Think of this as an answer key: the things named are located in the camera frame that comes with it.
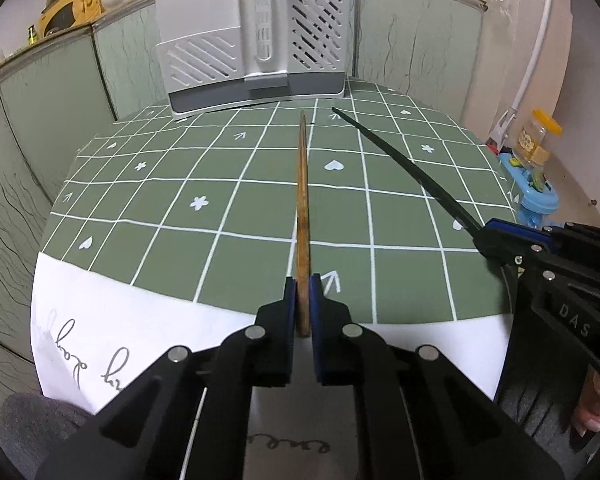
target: green tablecloth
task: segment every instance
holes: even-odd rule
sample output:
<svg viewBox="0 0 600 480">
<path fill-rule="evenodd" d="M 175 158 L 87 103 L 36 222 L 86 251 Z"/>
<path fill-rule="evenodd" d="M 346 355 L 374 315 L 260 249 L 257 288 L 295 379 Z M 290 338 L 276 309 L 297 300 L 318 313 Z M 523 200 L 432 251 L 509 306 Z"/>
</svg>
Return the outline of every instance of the green tablecloth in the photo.
<svg viewBox="0 0 600 480">
<path fill-rule="evenodd" d="M 293 273 L 300 110 L 312 271 L 357 322 L 510 311 L 499 269 L 336 106 L 411 156 L 480 222 L 513 220 L 497 159 L 453 120 L 375 84 L 174 122 L 166 103 L 97 134 L 54 204 L 43 252 L 146 290 L 255 313 Z"/>
</svg>

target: wooden chopstick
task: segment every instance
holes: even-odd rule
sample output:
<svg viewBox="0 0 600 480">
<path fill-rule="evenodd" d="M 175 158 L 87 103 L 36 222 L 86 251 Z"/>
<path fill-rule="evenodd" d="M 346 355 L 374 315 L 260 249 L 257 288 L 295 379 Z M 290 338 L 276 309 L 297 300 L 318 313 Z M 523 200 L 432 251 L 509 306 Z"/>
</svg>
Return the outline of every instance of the wooden chopstick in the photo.
<svg viewBox="0 0 600 480">
<path fill-rule="evenodd" d="M 308 337 L 309 322 L 309 275 L 311 254 L 309 248 L 309 185 L 306 156 L 306 117 L 300 115 L 298 141 L 298 229 L 296 243 L 296 279 L 298 280 L 298 318 L 296 330 L 300 337 Z"/>
</svg>

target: human hand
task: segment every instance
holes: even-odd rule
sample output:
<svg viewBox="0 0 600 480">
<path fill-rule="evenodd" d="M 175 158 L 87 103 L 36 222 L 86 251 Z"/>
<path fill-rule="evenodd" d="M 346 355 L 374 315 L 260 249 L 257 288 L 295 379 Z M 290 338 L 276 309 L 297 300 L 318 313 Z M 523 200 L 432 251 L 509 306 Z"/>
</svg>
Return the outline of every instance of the human hand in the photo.
<svg viewBox="0 0 600 480">
<path fill-rule="evenodd" d="M 600 431 L 600 375 L 589 367 L 580 400 L 571 417 L 571 423 L 580 436 L 587 430 Z"/>
</svg>

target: white arrow print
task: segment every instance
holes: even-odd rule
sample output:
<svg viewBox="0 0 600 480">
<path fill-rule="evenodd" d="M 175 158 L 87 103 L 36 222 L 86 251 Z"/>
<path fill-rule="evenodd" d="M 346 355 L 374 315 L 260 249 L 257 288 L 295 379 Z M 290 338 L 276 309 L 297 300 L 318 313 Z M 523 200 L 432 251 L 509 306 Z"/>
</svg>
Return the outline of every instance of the white arrow print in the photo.
<svg viewBox="0 0 600 480">
<path fill-rule="evenodd" d="M 336 292 L 340 292 L 340 277 L 338 276 L 337 270 L 332 270 L 331 272 L 327 272 L 323 276 L 320 276 L 320 280 L 324 278 L 328 278 L 327 284 L 324 286 L 324 295 L 326 296 L 331 290 L 331 285 L 335 282 L 336 284 Z"/>
</svg>

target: yellow appliance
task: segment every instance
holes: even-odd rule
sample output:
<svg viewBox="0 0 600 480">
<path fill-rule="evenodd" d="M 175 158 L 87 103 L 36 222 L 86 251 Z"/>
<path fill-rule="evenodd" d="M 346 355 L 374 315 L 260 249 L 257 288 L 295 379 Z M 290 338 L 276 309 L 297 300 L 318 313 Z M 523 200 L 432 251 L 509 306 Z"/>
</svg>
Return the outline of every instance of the yellow appliance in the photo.
<svg viewBox="0 0 600 480">
<path fill-rule="evenodd" d="M 42 11 L 38 33 L 44 38 L 54 32 L 95 20 L 101 14 L 100 0 L 54 0 Z"/>
</svg>

